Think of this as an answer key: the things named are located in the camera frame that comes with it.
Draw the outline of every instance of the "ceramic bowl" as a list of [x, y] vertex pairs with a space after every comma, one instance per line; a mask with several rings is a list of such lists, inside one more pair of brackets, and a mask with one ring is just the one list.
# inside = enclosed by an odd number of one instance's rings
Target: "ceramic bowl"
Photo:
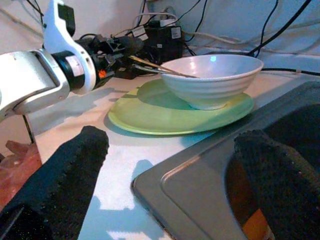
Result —
[[223, 108], [245, 91], [264, 63], [235, 54], [199, 55], [165, 62], [161, 66], [198, 78], [162, 74], [166, 86], [191, 107], [201, 110]]

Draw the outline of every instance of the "bowl rim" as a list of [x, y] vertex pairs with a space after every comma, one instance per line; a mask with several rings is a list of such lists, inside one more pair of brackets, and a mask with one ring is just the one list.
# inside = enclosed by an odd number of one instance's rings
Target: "bowl rim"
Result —
[[230, 81], [230, 80], [235, 80], [235, 79], [239, 79], [239, 78], [244, 78], [244, 77], [247, 77], [247, 76], [250, 76], [250, 75], [253, 75], [255, 73], [258, 73], [261, 71], [261, 69], [264, 67], [264, 62], [261, 61], [260, 59], [256, 58], [256, 57], [253, 57], [253, 56], [247, 56], [247, 55], [239, 55], [239, 54], [205, 54], [205, 55], [197, 55], [197, 56], [186, 56], [186, 57], [181, 57], [181, 58], [177, 58], [177, 59], [173, 59], [173, 60], [170, 60], [170, 61], [167, 61], [165, 63], [163, 63], [161, 66], [167, 64], [167, 63], [170, 63], [170, 62], [173, 62], [173, 61], [177, 61], [177, 60], [180, 60], [180, 59], [189, 59], [189, 58], [197, 58], [197, 57], [212, 57], [212, 56], [221, 56], [221, 55], [224, 55], [224, 56], [232, 56], [232, 57], [241, 57], [241, 58], [253, 58], [255, 59], [256, 61], [258, 61], [260, 63], [260, 66], [257, 67], [256, 69], [254, 70], [251, 70], [251, 71], [248, 71], [248, 72], [244, 72], [244, 73], [240, 73], [240, 74], [236, 74], [236, 75], [231, 75], [231, 76], [221, 76], [221, 77], [200, 77], [200, 78], [193, 78], [193, 77], [184, 77], [184, 76], [179, 76], [179, 75], [171, 75], [171, 74], [165, 74], [165, 73], [162, 73], [161, 75], [163, 76], [166, 76], [166, 77], [169, 77], [171, 79], [174, 79], [174, 80], [177, 80], [177, 81], [192, 81], [192, 82], [197, 82], [199, 81], [199, 79], [201, 79], [201, 81], [203, 82], [210, 82], [210, 81], [215, 81], [215, 82], [223, 82], [223, 81]]

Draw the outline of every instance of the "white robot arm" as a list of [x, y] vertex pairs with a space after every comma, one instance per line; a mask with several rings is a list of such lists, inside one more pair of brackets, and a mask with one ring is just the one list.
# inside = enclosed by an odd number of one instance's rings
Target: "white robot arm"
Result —
[[103, 86], [122, 58], [143, 47], [129, 37], [74, 41], [74, 12], [62, 0], [50, 1], [43, 20], [44, 48], [0, 55], [0, 122], [62, 101], [70, 91], [82, 95]]

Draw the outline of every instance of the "plastic bag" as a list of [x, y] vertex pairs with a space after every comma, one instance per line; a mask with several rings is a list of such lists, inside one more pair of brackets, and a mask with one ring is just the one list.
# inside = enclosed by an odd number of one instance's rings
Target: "plastic bag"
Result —
[[5, 146], [13, 154], [0, 162], [0, 211], [42, 165], [36, 144], [8, 141]]

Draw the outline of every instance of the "gray tray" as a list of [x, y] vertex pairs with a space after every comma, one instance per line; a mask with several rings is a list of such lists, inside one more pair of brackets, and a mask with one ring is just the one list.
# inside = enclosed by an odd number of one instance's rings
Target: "gray tray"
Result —
[[320, 83], [307, 82], [142, 173], [132, 190], [174, 239], [246, 240], [226, 192], [234, 138], [319, 103]]

